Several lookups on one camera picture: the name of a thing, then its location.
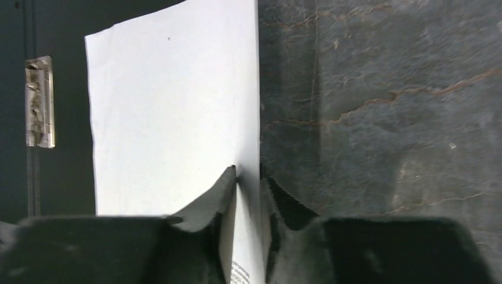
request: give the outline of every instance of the metal hinge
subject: metal hinge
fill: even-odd
[[[26,145],[54,148],[52,58],[26,60],[25,74]]]

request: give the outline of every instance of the white paper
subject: white paper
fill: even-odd
[[[97,213],[173,214],[235,164],[233,260],[263,283],[256,1],[187,0],[85,43]]]

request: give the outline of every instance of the door hinge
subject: door hinge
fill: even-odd
[[[25,74],[26,145],[54,148],[52,58],[26,60]]]

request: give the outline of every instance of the gray marble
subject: gray marble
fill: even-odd
[[[467,226],[502,281],[502,1],[259,0],[262,162],[321,215]]]

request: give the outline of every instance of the dark door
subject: dark door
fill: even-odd
[[[0,220],[95,213],[84,36],[177,2],[0,1]],[[30,148],[24,60],[46,55],[53,59],[56,147]]]
[[[0,221],[28,214],[24,123],[24,16],[19,1],[0,1]]]

